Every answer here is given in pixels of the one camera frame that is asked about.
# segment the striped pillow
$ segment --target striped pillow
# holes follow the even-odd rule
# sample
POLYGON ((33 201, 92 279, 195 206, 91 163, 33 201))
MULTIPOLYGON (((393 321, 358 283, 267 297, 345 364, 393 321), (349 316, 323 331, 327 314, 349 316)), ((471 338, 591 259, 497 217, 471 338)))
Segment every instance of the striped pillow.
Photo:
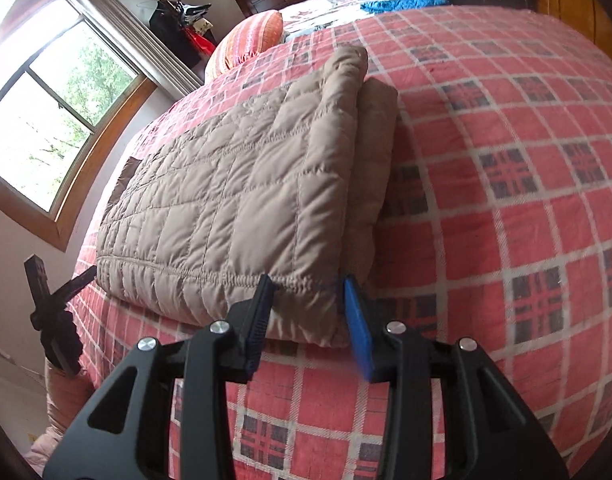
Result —
POLYGON ((283 19, 278 10, 260 12, 246 18, 219 43, 206 65, 205 82, 258 56, 281 42, 283 19))

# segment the jacket sleeve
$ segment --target jacket sleeve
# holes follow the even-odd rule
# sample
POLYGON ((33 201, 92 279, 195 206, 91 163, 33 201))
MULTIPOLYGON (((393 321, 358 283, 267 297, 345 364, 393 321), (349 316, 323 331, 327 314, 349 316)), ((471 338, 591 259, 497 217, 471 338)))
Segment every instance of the jacket sleeve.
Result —
POLYGON ((25 459, 39 474, 43 473, 46 462, 61 441, 70 423, 84 407, 94 388, 87 370, 82 370, 73 378, 67 377, 63 370, 54 367, 46 359, 46 389, 48 391, 48 427, 26 453, 25 459))

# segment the checkered blanket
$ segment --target checkered blanket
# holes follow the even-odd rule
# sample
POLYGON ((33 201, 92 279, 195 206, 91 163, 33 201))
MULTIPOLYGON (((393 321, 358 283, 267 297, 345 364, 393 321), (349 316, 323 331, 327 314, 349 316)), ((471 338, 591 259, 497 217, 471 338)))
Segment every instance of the checkered blanket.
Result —
MULTIPOLYGON (((383 14, 244 63, 150 124, 135 156, 346 43, 364 44, 369 75, 400 92, 376 295, 429 337, 478 339, 577 470, 612 424, 612 62, 585 38, 495 7, 383 14)), ((102 209, 76 272, 94 263, 102 209)), ((195 330, 94 285, 72 307, 96 385, 142 336, 168 343, 195 330)), ((374 478, 388 388, 362 381, 349 350, 269 341, 254 380, 227 392, 238 478, 374 478)), ((441 476, 438 392, 435 408, 441 476)))

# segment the curtain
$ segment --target curtain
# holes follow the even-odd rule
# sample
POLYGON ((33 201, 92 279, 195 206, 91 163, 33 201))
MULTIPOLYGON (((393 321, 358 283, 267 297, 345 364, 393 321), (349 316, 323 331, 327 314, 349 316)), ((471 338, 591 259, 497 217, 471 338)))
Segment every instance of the curtain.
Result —
POLYGON ((159 41, 119 0, 69 0, 130 60, 174 100, 201 86, 201 80, 159 41))

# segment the blue cloth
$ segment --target blue cloth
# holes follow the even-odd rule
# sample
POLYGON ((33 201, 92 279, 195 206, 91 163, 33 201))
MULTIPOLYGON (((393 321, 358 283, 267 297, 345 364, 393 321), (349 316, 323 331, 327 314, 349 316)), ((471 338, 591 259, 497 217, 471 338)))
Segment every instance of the blue cloth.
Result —
POLYGON ((361 10, 378 14, 381 12, 394 12, 406 9, 422 9, 424 7, 435 7, 448 5, 448 0, 380 0, 377 2, 366 2, 361 4, 361 10))

